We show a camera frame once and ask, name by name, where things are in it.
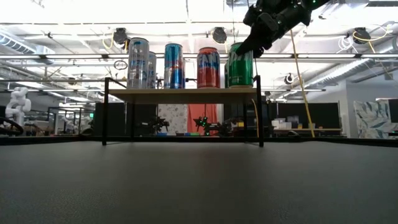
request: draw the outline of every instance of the ceiling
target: ceiling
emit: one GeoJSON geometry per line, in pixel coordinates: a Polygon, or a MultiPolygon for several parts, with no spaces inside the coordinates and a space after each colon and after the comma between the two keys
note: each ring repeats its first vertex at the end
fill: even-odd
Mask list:
{"type": "MultiPolygon", "coordinates": [[[[125,51],[111,45],[112,33],[118,27],[125,27],[129,37],[144,37],[150,42],[150,50],[163,53],[164,46],[171,42],[183,45],[185,53],[197,53],[202,47],[216,47],[219,53],[228,51],[234,42],[243,41],[250,33],[250,27],[241,21],[248,9],[247,4],[236,1],[234,9],[226,0],[168,0],[168,1],[125,1],[112,0],[98,4],[95,0],[13,0],[1,3],[0,30],[12,33],[26,43],[44,45],[55,54],[120,54],[125,51]],[[228,39],[226,45],[213,41],[211,32],[215,27],[224,27],[228,39]]],[[[293,33],[298,53],[351,53],[352,48],[341,50],[339,40],[355,27],[365,27],[372,36],[382,36],[388,27],[386,38],[375,41],[377,45],[396,35],[398,21],[396,7],[366,7],[366,1],[355,4],[327,4],[312,13],[309,27],[299,24],[293,33]]],[[[368,45],[353,44],[358,52],[369,50],[368,45]]],[[[274,42],[267,53],[292,53],[289,35],[274,42]]],[[[0,47],[0,54],[17,52],[0,47]]],[[[11,61],[16,65],[35,64],[34,61],[11,61]]],[[[95,66],[49,67],[53,77],[104,78],[106,75],[126,76],[117,71],[113,61],[98,60],[56,60],[54,64],[73,63],[96,64],[95,66]]],[[[333,62],[300,63],[300,73],[309,80],[333,62]]],[[[26,69],[44,74],[44,66],[29,66],[26,69]]],[[[196,63],[189,60],[186,74],[196,77],[196,63]]],[[[157,73],[162,76],[164,61],[158,59],[157,73]]],[[[289,88],[283,82],[284,75],[297,74],[292,62],[258,62],[258,74],[262,86],[289,88]]]]}

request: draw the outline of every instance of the green can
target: green can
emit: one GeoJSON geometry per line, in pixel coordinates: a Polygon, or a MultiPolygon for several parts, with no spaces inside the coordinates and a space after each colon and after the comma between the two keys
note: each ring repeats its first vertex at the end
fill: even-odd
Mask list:
{"type": "Polygon", "coordinates": [[[229,85],[228,70],[229,70],[229,63],[227,60],[225,63],[225,66],[224,66],[224,79],[225,79],[224,80],[224,83],[225,83],[224,88],[228,88],[228,85],[229,85]]]}
{"type": "Polygon", "coordinates": [[[253,86],[253,51],[238,56],[236,50],[242,43],[231,46],[228,57],[228,87],[253,86]]]}

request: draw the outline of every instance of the silver can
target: silver can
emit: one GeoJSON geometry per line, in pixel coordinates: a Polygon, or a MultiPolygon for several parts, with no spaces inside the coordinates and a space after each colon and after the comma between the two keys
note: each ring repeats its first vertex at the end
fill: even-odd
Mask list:
{"type": "Polygon", "coordinates": [[[156,54],[153,52],[149,52],[149,60],[148,60],[148,77],[147,77],[147,88],[154,89],[156,88],[156,54]]]}
{"type": "Polygon", "coordinates": [[[127,88],[147,88],[149,59],[149,42],[146,39],[134,37],[129,44],[129,70],[127,88]]]}

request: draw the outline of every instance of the red can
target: red can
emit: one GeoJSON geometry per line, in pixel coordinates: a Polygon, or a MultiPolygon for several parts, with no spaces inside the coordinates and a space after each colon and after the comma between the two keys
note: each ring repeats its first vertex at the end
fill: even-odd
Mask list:
{"type": "Polygon", "coordinates": [[[214,47],[204,47],[198,54],[198,88],[220,87],[220,55],[214,47]]]}

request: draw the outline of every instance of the black table surface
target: black table surface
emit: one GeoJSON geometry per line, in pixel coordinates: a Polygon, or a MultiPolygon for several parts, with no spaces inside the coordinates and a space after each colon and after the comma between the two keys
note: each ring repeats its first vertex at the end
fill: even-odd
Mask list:
{"type": "Polygon", "coordinates": [[[398,223],[398,149],[0,146],[0,223],[398,223]]]}

